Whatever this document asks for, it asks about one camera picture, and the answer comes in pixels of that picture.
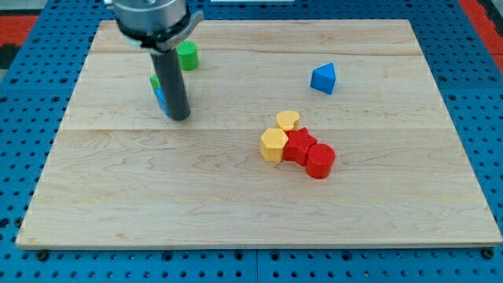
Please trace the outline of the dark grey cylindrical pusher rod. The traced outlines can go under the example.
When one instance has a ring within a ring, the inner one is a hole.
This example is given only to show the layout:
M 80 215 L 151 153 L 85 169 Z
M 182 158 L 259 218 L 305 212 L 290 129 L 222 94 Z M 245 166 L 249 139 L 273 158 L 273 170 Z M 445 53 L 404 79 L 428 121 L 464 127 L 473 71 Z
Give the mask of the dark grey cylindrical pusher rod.
M 188 97 L 176 49 L 152 54 L 152 63 L 169 111 L 168 118 L 182 121 L 190 116 Z

